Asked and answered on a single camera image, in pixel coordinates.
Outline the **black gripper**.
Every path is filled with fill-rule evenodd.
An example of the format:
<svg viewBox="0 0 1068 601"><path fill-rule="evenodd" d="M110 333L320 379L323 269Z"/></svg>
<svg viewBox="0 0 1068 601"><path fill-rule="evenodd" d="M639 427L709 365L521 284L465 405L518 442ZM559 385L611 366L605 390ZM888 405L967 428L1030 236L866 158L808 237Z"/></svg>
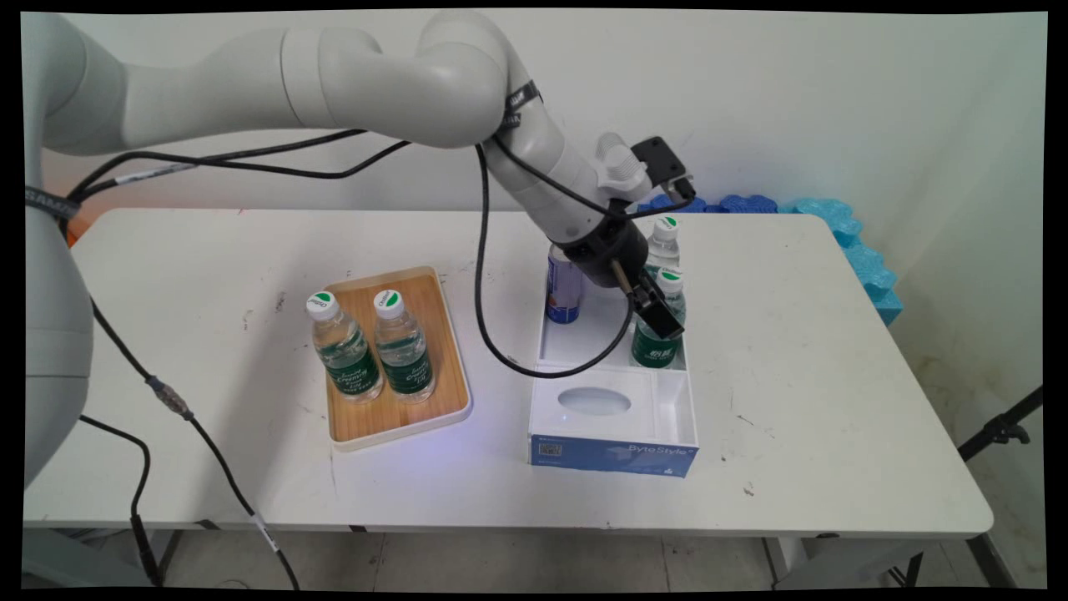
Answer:
<svg viewBox="0 0 1068 601"><path fill-rule="evenodd" d="M668 296L645 270L648 244L637 222L602 220L579 240L564 243L562 250L599 288L622 288L613 266L622 267L627 285L632 288L627 292L631 328L641 318L661 339L672 339L684 333L684 323L668 304Z"/></svg>

